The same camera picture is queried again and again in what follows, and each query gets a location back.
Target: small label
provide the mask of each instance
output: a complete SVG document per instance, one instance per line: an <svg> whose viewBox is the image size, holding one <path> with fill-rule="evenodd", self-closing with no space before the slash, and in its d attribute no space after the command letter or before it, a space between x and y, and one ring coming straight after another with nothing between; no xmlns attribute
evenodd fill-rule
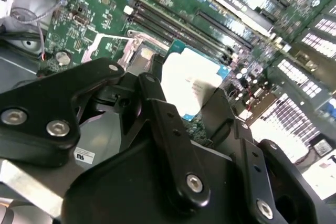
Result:
<svg viewBox="0 0 336 224"><path fill-rule="evenodd" d="M73 154L76 160L88 163L90 165L92 165L93 159L95 158L95 154L93 152L89 152L81 148L76 148Z"/></svg>

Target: screw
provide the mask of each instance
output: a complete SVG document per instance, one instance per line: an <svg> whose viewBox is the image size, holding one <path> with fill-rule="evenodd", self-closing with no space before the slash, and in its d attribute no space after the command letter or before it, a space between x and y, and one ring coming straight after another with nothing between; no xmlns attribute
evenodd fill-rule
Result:
<svg viewBox="0 0 336 224"><path fill-rule="evenodd" d="M248 125L246 123L241 123L241 124L245 129L248 129Z"/></svg>
<svg viewBox="0 0 336 224"><path fill-rule="evenodd" d="M109 65L109 68L113 71L117 71L118 68L115 65Z"/></svg>
<svg viewBox="0 0 336 224"><path fill-rule="evenodd" d="M9 109L1 114L1 121L8 125L20 125L26 120L27 114L19 109Z"/></svg>
<svg viewBox="0 0 336 224"><path fill-rule="evenodd" d="M273 149L275 149L275 150L278 149L278 147L275 145L275 143L271 143L270 146L271 146Z"/></svg>
<svg viewBox="0 0 336 224"><path fill-rule="evenodd" d="M195 193L200 193L203 190L203 184L202 181L193 174L190 174L187 176L187 184L188 187Z"/></svg>
<svg viewBox="0 0 336 224"><path fill-rule="evenodd" d="M257 200L257 206L258 206L259 211L262 213L262 215L264 215L269 220L273 219L272 209L269 207L269 205L266 202L259 199Z"/></svg>
<svg viewBox="0 0 336 224"><path fill-rule="evenodd" d="M62 137L68 135L68 133L70 132L70 127L67 123L63 121L54 120L48 123L47 132L51 136Z"/></svg>
<svg viewBox="0 0 336 224"><path fill-rule="evenodd" d="M147 80L151 81L151 82L155 82L155 79L151 76L146 76Z"/></svg>

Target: wire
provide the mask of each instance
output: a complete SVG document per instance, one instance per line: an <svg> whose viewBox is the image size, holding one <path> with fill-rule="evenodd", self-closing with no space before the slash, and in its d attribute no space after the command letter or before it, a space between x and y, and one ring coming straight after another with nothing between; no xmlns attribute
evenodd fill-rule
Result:
<svg viewBox="0 0 336 224"><path fill-rule="evenodd" d="M11 16L17 20L19 23L21 24L25 24L26 23L22 20L20 20L18 17L19 17L19 12L25 12L26 14L32 16L32 17L35 17L35 19L37 19L37 16L34 12L32 12L31 10L28 10L26 8L22 8L22 7L15 7L12 9L12 12L11 12ZM41 59L44 61L45 60L45 46L44 46L44 37L43 37L43 32L42 32L42 29L41 29L41 25L40 25L40 22L39 21L35 21L36 22L36 25L37 25L37 29L38 29L38 33L40 35L40 42L41 42Z"/></svg>
<svg viewBox="0 0 336 224"><path fill-rule="evenodd" d="M34 13L34 18L30 19L30 20L19 20L17 17L13 16L11 14L12 17L14 17L18 22L20 22L21 24L24 24L24 25L30 25L32 23L35 23L35 22L38 22L42 19L44 19L45 17L49 16L50 14L52 14L55 10L57 10L58 8L60 8L62 5L66 5L67 4L67 1L64 1L64 0L60 0L58 1L55 5L53 5L49 10L45 11L44 13L42 13L41 15L37 16L35 13ZM28 9L25 9L25 8L21 8L21 7L14 7L12 8L12 13L14 13L15 11L17 10L28 10Z"/></svg>

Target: capacitor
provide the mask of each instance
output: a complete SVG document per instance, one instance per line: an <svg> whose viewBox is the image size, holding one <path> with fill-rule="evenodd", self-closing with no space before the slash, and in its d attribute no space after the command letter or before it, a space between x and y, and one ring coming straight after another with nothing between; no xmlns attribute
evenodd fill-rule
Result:
<svg viewBox="0 0 336 224"><path fill-rule="evenodd" d="M238 74L236 74L236 78L237 79L241 79L243 77L243 74L242 73L238 73Z"/></svg>
<svg viewBox="0 0 336 224"><path fill-rule="evenodd" d="M55 59L60 66L67 66L71 63L70 53L65 51L60 51L55 54Z"/></svg>
<svg viewBox="0 0 336 224"><path fill-rule="evenodd" d="M319 1L319 0L314 0L314 1L311 2L311 6L312 6L312 7L316 7L316 6L318 6L320 3L321 3L321 1Z"/></svg>
<svg viewBox="0 0 336 224"><path fill-rule="evenodd" d="M242 68L242 69L240 70L240 72L241 72L242 74L246 74L246 73L247 73L247 68Z"/></svg>

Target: screw hole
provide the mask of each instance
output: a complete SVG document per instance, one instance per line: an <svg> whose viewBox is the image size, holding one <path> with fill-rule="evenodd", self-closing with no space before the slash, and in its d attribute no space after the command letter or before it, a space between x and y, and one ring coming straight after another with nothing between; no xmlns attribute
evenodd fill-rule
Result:
<svg viewBox="0 0 336 224"><path fill-rule="evenodd" d="M261 173L261 170L260 170L260 168L259 168L258 166L254 165L254 169L255 169L257 172Z"/></svg>
<svg viewBox="0 0 336 224"><path fill-rule="evenodd" d="M130 105L131 101L130 99L128 98L124 98L124 99L121 99L120 102L119 102L119 106L121 107L127 107L128 105Z"/></svg>
<svg viewBox="0 0 336 224"><path fill-rule="evenodd" d="M181 133L178 130L173 130L175 136L181 136Z"/></svg>

